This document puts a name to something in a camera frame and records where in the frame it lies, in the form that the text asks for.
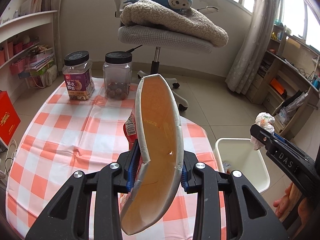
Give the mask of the right hand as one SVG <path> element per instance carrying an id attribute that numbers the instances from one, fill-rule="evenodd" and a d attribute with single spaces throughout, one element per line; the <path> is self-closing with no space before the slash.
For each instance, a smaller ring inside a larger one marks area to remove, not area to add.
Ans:
<path id="1" fill-rule="evenodd" d="M 273 206 L 276 208 L 275 214 L 281 222 L 283 222 L 289 215 L 289 212 L 293 210 L 297 204 L 299 195 L 299 189 L 291 182 L 285 190 L 285 195 L 273 203 Z M 298 206 L 298 215 L 302 225 L 305 225 L 309 221 L 313 211 L 314 208 L 309 204 L 308 199 L 304 198 Z"/>

